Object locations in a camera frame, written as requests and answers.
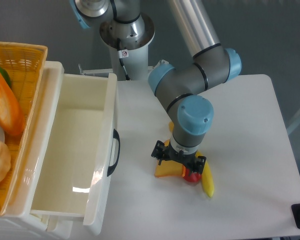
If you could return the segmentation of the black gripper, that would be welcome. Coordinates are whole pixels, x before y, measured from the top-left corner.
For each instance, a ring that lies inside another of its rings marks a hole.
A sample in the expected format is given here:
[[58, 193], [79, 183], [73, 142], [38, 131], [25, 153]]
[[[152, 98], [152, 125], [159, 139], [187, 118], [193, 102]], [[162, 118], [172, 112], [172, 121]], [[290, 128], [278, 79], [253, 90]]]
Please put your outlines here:
[[160, 166], [162, 161], [174, 161], [184, 166], [184, 176], [191, 176], [193, 173], [203, 173], [205, 160], [207, 158], [200, 151], [186, 154], [185, 150], [174, 150], [170, 141], [162, 142], [158, 140], [151, 153], [151, 157], [157, 159]]

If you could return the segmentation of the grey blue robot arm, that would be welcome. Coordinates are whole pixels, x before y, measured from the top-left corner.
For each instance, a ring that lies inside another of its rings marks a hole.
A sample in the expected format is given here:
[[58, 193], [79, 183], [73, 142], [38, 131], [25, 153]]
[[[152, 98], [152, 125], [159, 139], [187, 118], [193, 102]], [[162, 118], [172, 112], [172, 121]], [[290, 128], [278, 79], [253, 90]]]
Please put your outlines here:
[[190, 173], [204, 171], [206, 157], [197, 155], [210, 129], [214, 109], [201, 93], [236, 78], [241, 58], [224, 48], [200, 0], [171, 0], [169, 7], [192, 56], [183, 70], [161, 61], [148, 66], [148, 46], [155, 36], [152, 19], [141, 11], [138, 0], [72, 0], [77, 22], [89, 29], [101, 19], [99, 34], [108, 47], [113, 73], [120, 81], [147, 80], [174, 127], [169, 144], [158, 141], [152, 157], [174, 161]]

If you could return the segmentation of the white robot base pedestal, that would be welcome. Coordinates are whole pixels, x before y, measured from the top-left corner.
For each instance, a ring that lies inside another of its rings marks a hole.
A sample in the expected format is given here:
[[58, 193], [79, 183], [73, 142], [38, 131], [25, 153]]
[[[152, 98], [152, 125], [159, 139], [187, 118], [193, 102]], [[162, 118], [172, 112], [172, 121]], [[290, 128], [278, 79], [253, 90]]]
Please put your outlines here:
[[99, 33], [108, 47], [112, 71], [118, 81], [148, 79], [148, 46], [155, 36], [155, 26], [148, 15], [142, 12], [129, 23], [105, 21]]

